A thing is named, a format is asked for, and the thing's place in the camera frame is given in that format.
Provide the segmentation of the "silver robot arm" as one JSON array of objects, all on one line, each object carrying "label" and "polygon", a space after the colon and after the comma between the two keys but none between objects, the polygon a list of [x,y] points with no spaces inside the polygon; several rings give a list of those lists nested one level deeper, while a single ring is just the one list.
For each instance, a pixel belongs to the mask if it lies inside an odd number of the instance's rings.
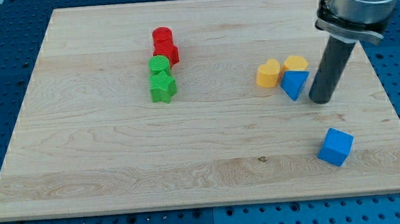
[{"label": "silver robot arm", "polygon": [[318,0],[315,26],[345,42],[378,45],[398,0]]}]

